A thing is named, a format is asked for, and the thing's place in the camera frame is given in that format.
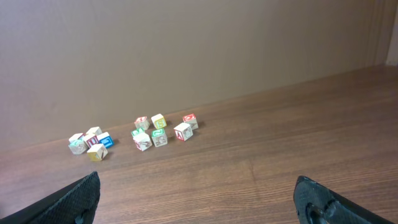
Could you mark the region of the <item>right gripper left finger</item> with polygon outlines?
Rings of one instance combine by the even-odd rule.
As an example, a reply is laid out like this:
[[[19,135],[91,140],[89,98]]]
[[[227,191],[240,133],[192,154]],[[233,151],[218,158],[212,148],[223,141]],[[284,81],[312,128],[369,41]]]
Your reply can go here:
[[[8,224],[92,224],[100,200],[100,178],[96,171],[12,215]]]

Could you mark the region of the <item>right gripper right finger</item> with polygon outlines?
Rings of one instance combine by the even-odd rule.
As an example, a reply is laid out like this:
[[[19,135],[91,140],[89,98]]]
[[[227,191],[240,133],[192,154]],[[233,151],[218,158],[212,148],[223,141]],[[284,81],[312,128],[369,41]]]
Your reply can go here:
[[[300,224],[392,224],[303,175],[295,184],[294,204]]]

